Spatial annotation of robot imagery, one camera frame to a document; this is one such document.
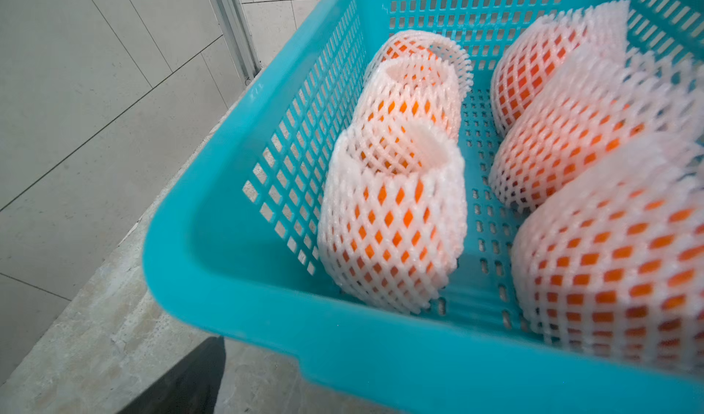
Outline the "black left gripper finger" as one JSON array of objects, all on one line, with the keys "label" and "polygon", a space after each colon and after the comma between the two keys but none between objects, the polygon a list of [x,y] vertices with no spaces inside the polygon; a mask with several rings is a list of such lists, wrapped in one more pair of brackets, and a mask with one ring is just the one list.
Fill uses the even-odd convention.
[{"label": "black left gripper finger", "polygon": [[119,413],[214,413],[225,347],[223,336],[207,338]]}]

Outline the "netted orange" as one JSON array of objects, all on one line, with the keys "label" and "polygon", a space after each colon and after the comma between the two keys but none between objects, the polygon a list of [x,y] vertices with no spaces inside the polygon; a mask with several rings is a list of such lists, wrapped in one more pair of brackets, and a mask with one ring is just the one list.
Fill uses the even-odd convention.
[{"label": "netted orange", "polygon": [[420,30],[394,34],[365,70],[352,122],[401,113],[430,121],[458,141],[461,104],[473,87],[473,69],[467,50],[450,38]]},{"label": "netted orange", "polygon": [[636,135],[703,134],[703,64],[633,48],[619,59],[594,45],[571,52],[500,144],[489,186],[532,212]]},{"label": "netted orange", "polygon": [[703,148],[620,146],[521,225],[511,249],[528,327],[566,351],[703,374]]},{"label": "netted orange", "polygon": [[419,314],[458,268],[468,233],[465,159],[426,119],[356,122],[337,138],[317,249],[340,289]]},{"label": "netted orange", "polygon": [[535,96],[581,45],[598,58],[621,60],[627,47],[629,0],[608,1],[537,18],[500,58],[491,77],[491,110],[507,135]]}]

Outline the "teal plastic basket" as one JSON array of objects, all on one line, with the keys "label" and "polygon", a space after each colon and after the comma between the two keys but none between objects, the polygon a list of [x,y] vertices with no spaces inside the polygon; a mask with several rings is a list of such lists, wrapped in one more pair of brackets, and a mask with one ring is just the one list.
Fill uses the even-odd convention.
[{"label": "teal plastic basket", "polygon": [[[524,216],[488,186],[500,144],[489,85],[504,50],[542,15],[607,1],[320,1],[161,203],[143,258],[155,300],[202,330],[296,357],[313,382],[407,412],[702,412],[694,375],[570,353],[529,330],[510,267]],[[702,59],[703,0],[629,1],[632,47]],[[411,28],[455,39],[474,65],[459,139],[465,250],[418,316],[341,292],[315,246],[327,165],[364,70]]]}]

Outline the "aluminium corner post left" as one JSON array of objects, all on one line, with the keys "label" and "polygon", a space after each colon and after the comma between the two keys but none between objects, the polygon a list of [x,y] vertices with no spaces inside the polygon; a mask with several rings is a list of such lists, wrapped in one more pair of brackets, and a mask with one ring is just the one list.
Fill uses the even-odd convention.
[{"label": "aluminium corner post left", "polygon": [[240,0],[209,0],[220,25],[227,49],[246,85],[260,73],[261,65]]}]

